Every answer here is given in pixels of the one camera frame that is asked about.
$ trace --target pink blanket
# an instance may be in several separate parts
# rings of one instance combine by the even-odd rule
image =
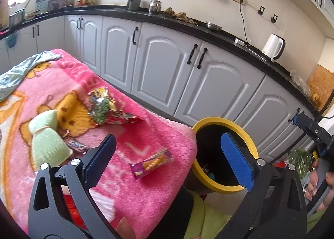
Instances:
[[[27,231],[27,212],[35,171],[30,159],[29,138],[24,123],[38,113],[57,109],[58,124],[91,147],[112,133],[116,152],[91,194],[115,228],[125,216],[137,239],[145,239],[159,223],[180,189],[196,156],[191,128],[151,113],[95,75],[88,67],[60,49],[57,61],[35,68],[5,101],[0,102],[0,198],[16,222]],[[145,121],[128,125],[91,128],[86,122],[88,96],[95,88],[107,86],[125,112]],[[74,99],[80,110],[68,117],[61,104]],[[175,162],[134,180],[129,163],[142,161],[167,148]]]

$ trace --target countertop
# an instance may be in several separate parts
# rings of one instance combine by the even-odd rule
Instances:
[[[0,32],[0,40],[26,26],[40,22],[42,20],[63,15],[100,15],[136,22],[147,22],[194,36],[219,48],[227,50],[228,52],[247,61],[278,82],[292,95],[294,95],[302,104],[304,104],[306,108],[308,108],[312,113],[313,110],[316,109],[314,104],[299,90],[298,86],[293,83],[289,72],[279,63],[271,62],[269,57],[261,53],[261,51],[254,46],[244,47],[236,45],[234,43],[234,35],[223,30],[221,32],[213,32],[206,28],[205,23],[203,22],[194,20],[198,25],[192,25],[186,22],[178,21],[176,19],[165,17],[162,14],[151,15],[148,13],[147,9],[143,8],[141,8],[139,11],[131,11],[127,10],[126,7],[113,5],[95,5],[81,8],[68,6],[57,11],[39,15],[31,21],[24,22],[15,29],[4,30]]]

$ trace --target blue gripper pad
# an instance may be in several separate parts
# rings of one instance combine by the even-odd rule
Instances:
[[[116,150],[116,138],[113,135],[109,135],[102,141],[97,149],[98,151],[85,168],[83,187],[87,191],[97,185],[106,166],[114,155]]]
[[[224,133],[220,139],[220,146],[238,182],[249,192],[254,185],[253,170],[238,145],[228,133]]]

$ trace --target white kettle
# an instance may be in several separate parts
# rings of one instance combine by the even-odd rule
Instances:
[[[285,47],[285,40],[278,35],[271,34],[262,52],[270,57],[272,62],[279,59]]]

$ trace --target yellow trash can rim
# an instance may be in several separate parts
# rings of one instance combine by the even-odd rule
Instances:
[[[229,121],[228,119],[222,118],[222,117],[206,117],[200,121],[198,121],[194,126],[193,130],[195,133],[197,133],[200,129],[202,129],[205,126],[208,125],[222,125],[225,126],[235,133],[237,133],[243,141],[246,143],[250,153],[254,156],[255,159],[258,158],[258,151],[256,149],[256,146],[253,142],[253,140],[250,138],[250,136],[246,133],[245,130],[243,130],[239,125],[235,124],[233,121]],[[238,186],[225,186],[221,185],[214,180],[210,179],[205,172],[200,167],[197,159],[193,162],[193,165],[191,167],[193,173],[196,175],[197,179],[200,180],[202,184],[204,184],[209,189],[222,193],[222,194],[232,194],[235,192],[239,192],[244,189],[241,185]]]

